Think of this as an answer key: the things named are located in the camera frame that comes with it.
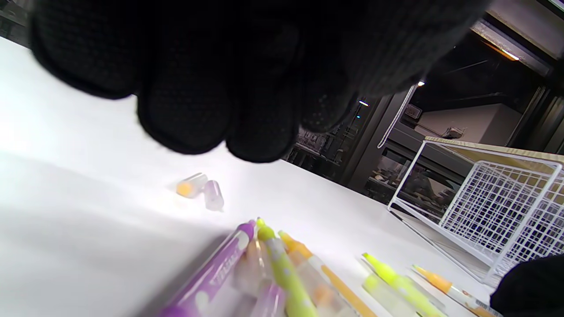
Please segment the white wire basket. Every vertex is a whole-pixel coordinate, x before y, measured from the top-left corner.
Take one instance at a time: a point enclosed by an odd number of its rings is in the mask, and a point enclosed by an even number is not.
[[[493,158],[491,151],[464,151],[482,152]],[[497,159],[475,161],[438,224],[397,196],[411,170],[389,204],[389,209],[392,203],[408,209],[426,225],[478,258],[484,267],[464,265],[460,256],[442,248],[443,254],[479,281],[493,287],[520,262],[564,252],[562,164],[509,153],[496,152],[495,155],[520,164],[502,164],[500,161],[504,160]]]

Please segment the black glove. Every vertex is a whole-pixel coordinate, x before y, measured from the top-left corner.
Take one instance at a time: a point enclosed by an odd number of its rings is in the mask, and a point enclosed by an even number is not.
[[[491,295],[490,304],[504,317],[564,316],[564,254],[511,269]]]
[[[416,83],[488,0],[37,0],[31,48],[67,84],[137,94],[163,146],[221,141],[251,162],[279,159],[298,125],[326,132],[355,95]]]

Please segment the metal frame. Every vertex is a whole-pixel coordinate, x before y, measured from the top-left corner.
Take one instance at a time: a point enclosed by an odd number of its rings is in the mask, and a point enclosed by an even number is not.
[[[537,209],[537,207],[539,206],[540,202],[542,201],[542,199],[544,198],[544,196],[547,194],[548,190],[550,189],[550,187],[552,186],[552,184],[554,183],[554,181],[556,180],[556,178],[558,177],[558,175],[560,174],[560,172],[562,171],[562,164],[560,163],[556,163],[556,162],[551,162],[551,161],[546,161],[546,160],[541,160],[538,158],[532,158],[532,157],[523,157],[523,156],[518,156],[518,155],[514,155],[511,153],[504,153],[504,156],[507,157],[511,157],[513,159],[519,159],[519,160],[527,160],[527,161],[532,161],[532,162],[537,162],[537,163],[541,163],[541,164],[545,164],[545,165],[549,165],[554,167],[553,172],[550,175],[550,178],[547,180],[547,184],[543,187],[543,189],[539,192],[538,196],[536,197],[535,201],[531,204],[530,210],[531,212],[527,213],[527,215],[521,220],[521,223],[519,224],[519,226],[515,229],[515,233],[509,238],[508,242],[506,243],[506,247],[502,250],[502,252],[499,254],[499,256],[496,258],[495,261],[491,261],[491,259],[487,258],[484,254],[480,253],[479,251],[477,251],[476,249],[472,248],[470,245],[464,243],[462,240],[460,240],[460,238],[454,234],[451,234],[450,232],[447,232],[445,230],[438,230],[440,229],[440,227],[428,220],[427,218],[425,218],[423,215],[419,214],[413,207],[411,207],[411,205],[402,200],[401,198],[399,198],[399,192],[401,191],[401,189],[403,188],[407,178],[409,177],[409,175],[411,174],[411,171],[413,170],[413,168],[415,167],[415,165],[417,164],[417,160],[421,157],[421,154],[423,152],[423,149],[425,148],[425,146],[427,144],[435,144],[438,146],[446,146],[446,147],[453,147],[453,148],[461,148],[461,149],[468,149],[467,147],[464,146],[458,146],[455,144],[444,144],[444,143],[439,143],[439,142],[434,142],[434,141],[428,141],[428,140],[424,140],[421,144],[421,147],[419,148],[419,150],[417,151],[415,158],[413,159],[413,161],[411,162],[411,164],[409,165],[404,177],[402,178],[402,181],[399,183],[398,188],[396,189],[396,191],[394,192],[394,195],[392,196],[392,199],[390,200],[390,202],[387,205],[387,209],[390,212],[393,212],[392,209],[392,204],[397,204],[398,206],[406,209],[407,211],[411,212],[413,214],[414,217],[416,217],[417,219],[419,219],[420,221],[422,221],[424,224],[426,224],[427,226],[433,228],[436,230],[436,232],[440,233],[441,235],[443,235],[444,237],[448,238],[449,240],[451,240],[453,243],[455,243],[456,245],[458,245],[459,247],[461,247],[463,250],[467,251],[468,253],[470,253],[471,255],[473,255],[475,258],[479,259],[480,261],[482,261],[483,263],[487,264],[490,266],[490,269],[488,270],[488,272],[486,273],[485,277],[480,277],[478,275],[476,275],[474,272],[470,271],[469,269],[467,269],[460,261],[458,261],[457,259],[454,259],[452,256],[447,255],[447,257],[454,261],[455,264],[457,264],[458,266],[460,266],[463,270],[465,270],[467,273],[469,273],[472,277],[474,277],[475,279],[481,281],[481,282],[485,282],[487,279],[491,278],[492,275],[494,274],[494,270],[492,268],[497,267],[498,264],[504,259],[505,255],[507,254],[508,251],[510,251],[511,246],[513,245],[513,243],[515,242],[515,240],[519,237],[521,231],[523,231],[524,227],[527,225],[529,219],[533,216],[534,214],[534,210]],[[497,152],[494,151],[489,151],[489,150],[485,150],[485,149],[478,149],[478,148],[472,148],[472,151],[476,151],[476,152],[481,152],[481,153],[489,153],[489,154],[494,154],[494,155],[500,155]]]

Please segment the marker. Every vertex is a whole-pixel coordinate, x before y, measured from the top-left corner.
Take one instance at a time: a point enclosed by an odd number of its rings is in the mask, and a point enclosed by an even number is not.
[[[368,253],[363,253],[362,256],[372,266],[374,273],[413,305],[419,314],[424,317],[446,317],[405,276],[397,274],[389,265],[376,260]]]
[[[368,308],[368,306],[353,292],[351,289],[335,274],[331,271],[320,258],[311,253],[311,251],[305,246],[305,244],[292,239],[290,235],[283,231],[279,231],[278,234],[288,248],[288,253],[299,252],[303,258],[317,271],[320,275],[335,287],[340,295],[353,307],[356,312],[362,317],[377,317],[376,314]]]
[[[258,239],[266,244],[274,279],[286,291],[288,317],[318,317],[314,304],[284,250],[282,241],[277,239],[274,231],[266,225],[258,230]]]
[[[202,317],[254,235],[251,223],[240,224],[161,311],[161,317]]]
[[[296,266],[296,271],[307,294],[315,304],[319,317],[357,317],[349,303],[339,296],[338,291],[308,263],[300,252],[290,252],[288,257]]]
[[[282,317],[285,303],[284,290],[272,281],[265,280],[261,284],[257,303],[250,317]]]
[[[208,177],[204,173],[196,173],[177,184],[177,194],[186,198],[195,198],[204,188]]]
[[[423,268],[414,265],[413,269],[425,278],[432,286],[438,288],[441,292],[455,300],[457,303],[466,307],[474,315],[479,317],[503,317],[499,312],[489,307],[487,304],[481,302],[469,293],[452,286],[452,283],[443,277],[424,270]]]

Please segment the white tabletop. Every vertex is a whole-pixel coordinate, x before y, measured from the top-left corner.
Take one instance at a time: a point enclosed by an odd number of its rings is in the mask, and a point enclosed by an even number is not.
[[[256,165],[224,146],[172,153],[136,122],[135,99],[88,96],[0,39],[0,316],[151,316],[235,226],[257,216],[285,230],[366,300],[356,259],[418,264],[487,301],[488,289],[385,206],[284,161]],[[174,184],[216,179],[223,213]],[[428,287],[452,317],[472,316]]]

